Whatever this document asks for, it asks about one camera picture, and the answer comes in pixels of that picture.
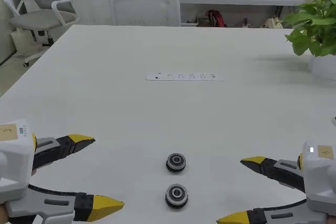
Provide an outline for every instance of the power strip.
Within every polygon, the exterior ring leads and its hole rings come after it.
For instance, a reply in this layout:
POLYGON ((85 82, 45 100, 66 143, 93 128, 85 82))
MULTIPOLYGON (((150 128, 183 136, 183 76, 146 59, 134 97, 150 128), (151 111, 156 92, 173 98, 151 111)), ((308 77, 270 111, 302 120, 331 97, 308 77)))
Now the power strip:
POLYGON ((224 81, 224 77, 216 73, 148 73, 148 81, 224 81))

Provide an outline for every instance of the white table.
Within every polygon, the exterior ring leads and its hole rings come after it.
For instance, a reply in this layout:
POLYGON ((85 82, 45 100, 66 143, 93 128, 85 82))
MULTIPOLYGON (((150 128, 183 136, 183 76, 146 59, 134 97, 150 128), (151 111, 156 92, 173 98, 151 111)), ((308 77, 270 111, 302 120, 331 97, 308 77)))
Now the white table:
POLYGON ((334 141, 336 83, 293 55, 288 30, 73 26, 0 99, 0 122, 26 118, 38 137, 97 141, 42 168, 32 184, 125 202, 98 223, 215 223, 229 213, 303 199, 241 158, 296 160, 306 140, 334 141), (146 81, 157 71, 217 72, 225 82, 146 81), (173 175, 169 154, 187 168, 173 175), (181 211, 165 190, 190 194, 181 211))

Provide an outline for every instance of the gray chair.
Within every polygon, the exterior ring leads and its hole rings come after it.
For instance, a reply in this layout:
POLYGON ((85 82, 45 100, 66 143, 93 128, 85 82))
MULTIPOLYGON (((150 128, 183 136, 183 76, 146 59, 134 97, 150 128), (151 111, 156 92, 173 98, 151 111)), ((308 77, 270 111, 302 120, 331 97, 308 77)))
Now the gray chair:
MULTIPOLYGON (((25 0, 21 0, 15 7, 13 0, 4 0, 6 5, 13 12, 14 17, 9 21, 13 26, 19 29, 27 29, 46 32, 48 35, 48 44, 44 46, 52 46, 54 41, 49 31, 61 26, 69 26, 75 23, 79 18, 71 4, 73 0, 32 0, 36 4, 36 10, 20 15, 20 9, 25 0)), ((24 65, 29 66, 29 61, 40 57, 38 53, 24 60, 24 65)))
POLYGON ((181 26, 180 0, 112 0, 117 26, 181 26))

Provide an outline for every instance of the ball bearing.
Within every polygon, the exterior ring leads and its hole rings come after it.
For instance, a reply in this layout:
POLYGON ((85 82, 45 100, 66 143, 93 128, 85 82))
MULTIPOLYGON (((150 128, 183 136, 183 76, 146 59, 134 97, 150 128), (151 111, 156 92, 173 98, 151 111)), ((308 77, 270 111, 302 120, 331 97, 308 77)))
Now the ball bearing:
POLYGON ((174 173, 183 171, 186 165, 185 157, 180 153, 173 153, 169 155, 166 162, 166 167, 168 170, 174 173))
POLYGON ((180 209, 188 202, 188 191, 180 184, 171 185, 166 191, 165 199, 168 206, 174 209, 180 209))

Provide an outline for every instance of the chair armrest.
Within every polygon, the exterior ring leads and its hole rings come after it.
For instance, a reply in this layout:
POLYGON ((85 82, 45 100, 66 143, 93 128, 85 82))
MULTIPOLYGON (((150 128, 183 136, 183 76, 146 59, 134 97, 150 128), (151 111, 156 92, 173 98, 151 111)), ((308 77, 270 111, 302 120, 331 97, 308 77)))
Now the chair armrest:
POLYGON ((22 7, 22 4, 24 0, 21 0, 17 8, 15 8, 13 0, 4 0, 5 4, 8 6, 8 8, 13 12, 14 16, 20 16, 20 9, 22 7))
POLYGON ((57 9, 58 4, 63 4, 63 3, 69 3, 73 0, 58 0, 58 1, 53 1, 51 4, 51 9, 54 11, 57 19, 61 22, 63 26, 65 26, 67 23, 65 23, 64 19, 61 16, 61 13, 59 13, 59 10, 57 9))

